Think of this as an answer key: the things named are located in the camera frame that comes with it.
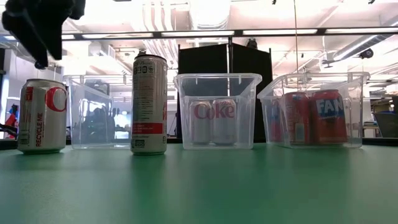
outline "clear plastic bin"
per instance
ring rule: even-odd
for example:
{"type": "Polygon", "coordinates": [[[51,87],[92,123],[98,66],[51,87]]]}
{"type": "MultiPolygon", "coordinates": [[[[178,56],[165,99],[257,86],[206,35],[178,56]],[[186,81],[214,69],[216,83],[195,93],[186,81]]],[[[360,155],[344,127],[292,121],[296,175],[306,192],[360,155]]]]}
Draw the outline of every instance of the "clear plastic bin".
{"type": "Polygon", "coordinates": [[[362,88],[369,73],[277,77],[257,96],[267,142],[292,148],[361,147],[362,88]]]}
{"type": "Polygon", "coordinates": [[[184,149],[251,149],[258,74],[183,74],[180,94],[184,149]]]}
{"type": "Polygon", "coordinates": [[[113,98],[109,96],[109,84],[89,75],[81,79],[65,76],[64,80],[69,92],[72,148],[129,147],[128,140],[125,144],[115,141],[116,111],[113,98]]]}

